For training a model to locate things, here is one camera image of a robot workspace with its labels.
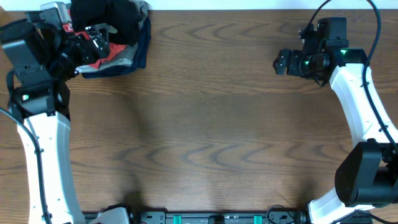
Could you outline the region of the black t-shirt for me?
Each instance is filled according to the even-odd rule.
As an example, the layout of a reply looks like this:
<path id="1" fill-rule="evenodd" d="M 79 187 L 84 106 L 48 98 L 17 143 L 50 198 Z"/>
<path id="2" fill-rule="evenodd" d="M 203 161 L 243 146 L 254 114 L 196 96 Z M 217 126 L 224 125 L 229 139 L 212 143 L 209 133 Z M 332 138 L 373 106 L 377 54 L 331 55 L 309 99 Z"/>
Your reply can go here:
<path id="1" fill-rule="evenodd" d="M 142 16 L 136 4 L 129 0 L 72 0 L 70 16 L 75 32 L 107 24 L 117 30 L 109 34 L 110 42 L 133 46 L 139 40 Z"/>

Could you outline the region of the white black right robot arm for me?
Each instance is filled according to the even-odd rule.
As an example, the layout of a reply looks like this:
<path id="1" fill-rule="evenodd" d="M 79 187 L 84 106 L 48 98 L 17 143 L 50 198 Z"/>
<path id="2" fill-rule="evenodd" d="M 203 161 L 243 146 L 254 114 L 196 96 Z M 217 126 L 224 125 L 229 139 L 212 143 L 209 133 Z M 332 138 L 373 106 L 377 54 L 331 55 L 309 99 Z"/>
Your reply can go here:
<path id="1" fill-rule="evenodd" d="M 297 223 L 373 220 L 369 211 L 397 203 L 397 128 L 377 94 L 362 49 L 316 54 L 283 49 L 273 62 L 276 74 L 330 84 L 349 125 L 353 149 L 335 172 L 334 187 L 297 214 Z"/>

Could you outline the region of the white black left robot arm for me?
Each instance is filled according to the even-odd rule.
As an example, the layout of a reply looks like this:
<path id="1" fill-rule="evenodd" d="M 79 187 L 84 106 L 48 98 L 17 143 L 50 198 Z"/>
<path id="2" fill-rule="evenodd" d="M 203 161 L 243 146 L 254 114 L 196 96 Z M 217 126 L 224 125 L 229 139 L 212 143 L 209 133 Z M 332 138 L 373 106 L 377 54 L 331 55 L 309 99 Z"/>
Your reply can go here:
<path id="1" fill-rule="evenodd" d="M 16 124 L 24 147 L 30 223 L 129 223 L 125 207 L 85 215 L 70 162 L 70 92 L 78 67 L 109 53 L 108 26 L 84 34 L 65 32 L 62 22 L 21 19 L 1 28 L 1 47 L 12 63 L 6 77 L 4 114 Z"/>

